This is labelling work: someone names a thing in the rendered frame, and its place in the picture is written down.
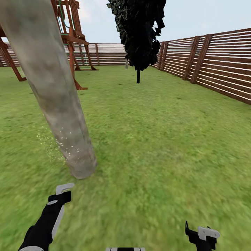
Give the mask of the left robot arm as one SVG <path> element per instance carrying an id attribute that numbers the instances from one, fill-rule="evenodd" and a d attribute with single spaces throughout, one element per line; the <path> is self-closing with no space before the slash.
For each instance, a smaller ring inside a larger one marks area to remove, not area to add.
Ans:
<path id="1" fill-rule="evenodd" d="M 25 233 L 23 245 L 18 251 L 48 251 L 60 221 L 64 215 L 64 203 L 71 201 L 71 191 L 64 189 L 74 188 L 74 183 L 55 186 L 56 193 L 48 197 L 39 219 Z"/>

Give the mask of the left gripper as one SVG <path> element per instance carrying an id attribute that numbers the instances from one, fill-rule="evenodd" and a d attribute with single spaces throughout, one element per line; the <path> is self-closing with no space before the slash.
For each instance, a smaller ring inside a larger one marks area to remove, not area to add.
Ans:
<path id="1" fill-rule="evenodd" d="M 51 199 L 54 199 L 54 198 L 57 198 L 57 197 L 62 198 L 64 203 L 70 202 L 71 201 L 71 191 L 66 191 L 66 192 L 63 192 L 63 193 L 58 194 L 58 195 L 55 195 L 55 194 L 50 195 L 48 197 L 48 202 L 50 202 Z"/>

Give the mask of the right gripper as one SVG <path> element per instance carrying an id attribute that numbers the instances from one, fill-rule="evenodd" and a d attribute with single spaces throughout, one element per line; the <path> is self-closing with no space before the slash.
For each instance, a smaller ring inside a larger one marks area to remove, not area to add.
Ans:
<path id="1" fill-rule="evenodd" d="M 209 251 L 212 251 L 212 249 L 215 249 L 216 239 L 213 237 L 206 236 L 206 240 L 202 240 L 199 238 L 196 231 L 192 231 L 185 226 L 185 233 L 189 236 L 189 240 L 191 243 L 196 244 L 197 251 L 199 251 L 201 248 L 205 248 Z"/>

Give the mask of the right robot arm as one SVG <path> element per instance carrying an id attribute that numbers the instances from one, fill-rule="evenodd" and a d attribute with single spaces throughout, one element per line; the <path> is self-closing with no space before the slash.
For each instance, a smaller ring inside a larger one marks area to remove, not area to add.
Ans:
<path id="1" fill-rule="evenodd" d="M 220 238 L 221 234 L 211 228 L 198 226 L 197 231 L 192 231 L 185 226 L 185 233 L 189 236 L 191 243 L 196 244 L 197 251 L 212 251 L 215 249 L 216 238 Z"/>

